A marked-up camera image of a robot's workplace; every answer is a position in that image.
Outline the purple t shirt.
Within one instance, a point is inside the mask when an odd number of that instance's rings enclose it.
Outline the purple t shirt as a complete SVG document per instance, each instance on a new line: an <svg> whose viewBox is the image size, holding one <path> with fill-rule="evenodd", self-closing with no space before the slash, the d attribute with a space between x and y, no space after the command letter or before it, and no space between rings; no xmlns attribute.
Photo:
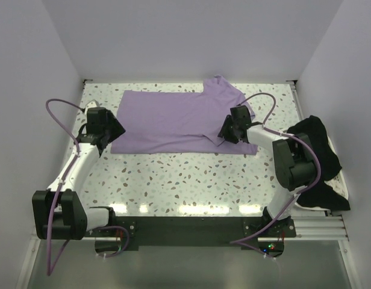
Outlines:
<svg viewBox="0 0 371 289"><path fill-rule="evenodd" d="M116 117L125 133L112 142L111 153L255 155L256 145L218 136L244 94L222 76L206 79L203 86L200 93L124 91Z"/></svg>

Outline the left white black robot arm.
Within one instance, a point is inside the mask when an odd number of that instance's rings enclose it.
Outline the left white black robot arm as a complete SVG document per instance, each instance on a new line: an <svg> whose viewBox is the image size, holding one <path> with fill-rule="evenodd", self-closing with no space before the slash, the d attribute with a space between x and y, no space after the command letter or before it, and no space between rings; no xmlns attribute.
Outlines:
<svg viewBox="0 0 371 289"><path fill-rule="evenodd" d="M96 101L89 102L75 147L63 170L46 190L33 194L32 205L37 236L42 240L80 240L97 229L104 236L117 231L114 209L84 208L81 189L107 146L125 133L114 114Z"/></svg>

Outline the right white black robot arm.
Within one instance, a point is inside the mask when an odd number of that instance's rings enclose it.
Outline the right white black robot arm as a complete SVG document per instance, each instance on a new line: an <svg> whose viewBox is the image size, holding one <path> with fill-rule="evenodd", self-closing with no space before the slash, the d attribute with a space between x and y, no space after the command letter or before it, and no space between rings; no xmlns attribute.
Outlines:
<svg viewBox="0 0 371 289"><path fill-rule="evenodd" d="M247 106L230 109L219 137L230 143L240 141L257 145L273 154L276 193L263 210L261 230L270 237L282 230L282 221L290 218L299 194L320 179L320 164L309 136L277 132L251 120Z"/></svg>

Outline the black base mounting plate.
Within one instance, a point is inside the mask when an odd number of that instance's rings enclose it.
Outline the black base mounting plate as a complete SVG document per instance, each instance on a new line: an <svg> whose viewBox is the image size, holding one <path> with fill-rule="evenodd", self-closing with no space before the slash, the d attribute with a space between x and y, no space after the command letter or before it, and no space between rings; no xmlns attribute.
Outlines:
<svg viewBox="0 0 371 289"><path fill-rule="evenodd" d="M140 246L181 247L228 247L230 241L250 236L260 230L262 217L116 217L115 225L129 233L127 250L138 250ZM96 249L116 249L116 238L120 229L101 229L87 232L85 237L96 241L107 241L107 245L96 244ZM258 246L257 238L282 241L282 237L296 237L294 221L290 218L283 225L273 224L266 232L247 240Z"/></svg>

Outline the black t shirt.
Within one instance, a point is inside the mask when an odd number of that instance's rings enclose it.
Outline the black t shirt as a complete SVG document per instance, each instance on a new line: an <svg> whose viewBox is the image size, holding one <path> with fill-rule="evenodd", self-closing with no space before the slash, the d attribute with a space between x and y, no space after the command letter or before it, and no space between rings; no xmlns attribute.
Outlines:
<svg viewBox="0 0 371 289"><path fill-rule="evenodd" d="M311 147L316 154L321 168L321 177L318 183L308 191L302 193L297 204L302 208L321 208L331 211L349 211L349 201L339 195L327 182L334 179L341 171L342 166L338 156L329 145L328 134L322 121L316 116L310 116L287 130L289 134L306 134Z"/></svg>

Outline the white laundry basket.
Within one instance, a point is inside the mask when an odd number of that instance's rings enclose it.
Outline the white laundry basket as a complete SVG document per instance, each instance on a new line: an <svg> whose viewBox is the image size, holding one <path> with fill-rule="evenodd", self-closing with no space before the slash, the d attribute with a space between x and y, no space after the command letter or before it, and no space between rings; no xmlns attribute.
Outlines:
<svg viewBox="0 0 371 289"><path fill-rule="evenodd" d="M306 210L318 211L349 211L349 196L341 183L341 164L329 144L326 132L309 132L312 148L319 159L321 177L319 182L302 193L296 206Z"/></svg>

